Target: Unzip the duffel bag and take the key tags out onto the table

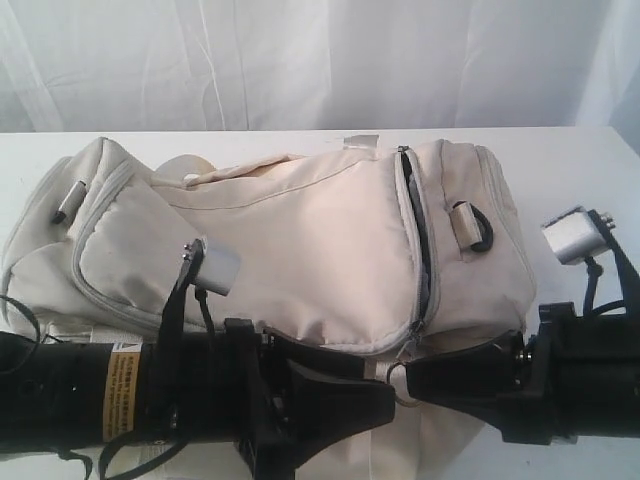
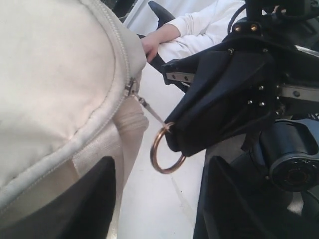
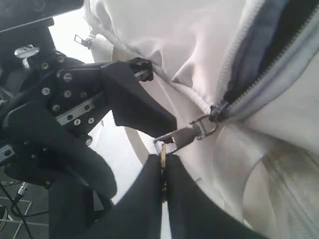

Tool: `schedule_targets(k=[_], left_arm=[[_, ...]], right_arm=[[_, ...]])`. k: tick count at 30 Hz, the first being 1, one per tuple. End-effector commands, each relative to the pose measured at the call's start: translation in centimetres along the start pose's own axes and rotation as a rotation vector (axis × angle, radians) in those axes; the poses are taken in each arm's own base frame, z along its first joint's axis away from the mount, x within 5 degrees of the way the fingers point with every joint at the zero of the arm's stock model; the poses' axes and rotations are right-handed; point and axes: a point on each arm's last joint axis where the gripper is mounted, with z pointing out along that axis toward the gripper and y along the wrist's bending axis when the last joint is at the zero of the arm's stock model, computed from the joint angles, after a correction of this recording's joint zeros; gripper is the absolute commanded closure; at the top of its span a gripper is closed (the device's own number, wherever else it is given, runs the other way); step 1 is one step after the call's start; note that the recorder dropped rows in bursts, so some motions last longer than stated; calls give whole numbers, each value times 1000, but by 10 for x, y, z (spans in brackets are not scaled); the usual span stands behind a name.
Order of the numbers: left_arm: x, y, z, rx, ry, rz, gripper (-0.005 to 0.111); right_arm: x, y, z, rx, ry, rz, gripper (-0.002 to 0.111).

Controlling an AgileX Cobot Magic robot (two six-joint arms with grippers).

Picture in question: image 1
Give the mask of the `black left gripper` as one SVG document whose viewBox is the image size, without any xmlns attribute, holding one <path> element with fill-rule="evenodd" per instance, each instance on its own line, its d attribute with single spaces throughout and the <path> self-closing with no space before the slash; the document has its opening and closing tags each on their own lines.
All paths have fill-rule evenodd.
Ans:
<svg viewBox="0 0 640 480">
<path fill-rule="evenodd" d="M 224 329 L 247 395 L 239 453 L 253 478 L 293 479 L 305 443 L 330 445 L 394 419 L 390 385 L 315 371 L 318 348 L 250 320 L 228 318 Z"/>
</svg>

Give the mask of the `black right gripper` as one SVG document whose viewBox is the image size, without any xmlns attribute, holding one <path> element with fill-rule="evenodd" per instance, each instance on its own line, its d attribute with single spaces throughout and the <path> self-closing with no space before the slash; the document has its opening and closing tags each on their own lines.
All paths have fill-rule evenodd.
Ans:
<svg viewBox="0 0 640 480">
<path fill-rule="evenodd" d="M 571 303 L 539 308 L 520 388 L 499 397 L 503 435 L 637 435 L 639 317 L 578 316 Z M 516 386 L 523 335 L 433 354 L 405 366 L 409 395 L 421 401 L 490 399 Z"/>
</svg>

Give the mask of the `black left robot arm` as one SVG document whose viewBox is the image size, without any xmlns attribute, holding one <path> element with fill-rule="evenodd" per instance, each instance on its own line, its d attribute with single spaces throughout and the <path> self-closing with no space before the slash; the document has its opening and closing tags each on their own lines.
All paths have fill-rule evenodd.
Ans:
<svg viewBox="0 0 640 480">
<path fill-rule="evenodd" d="M 233 443 L 256 479 L 291 479 L 325 448 L 385 425 L 393 388 L 361 358 L 229 319 L 214 334 L 154 344 L 52 343 L 1 337 L 1 450 L 75 459 L 98 447 L 105 474 L 125 446 Z"/>
</svg>

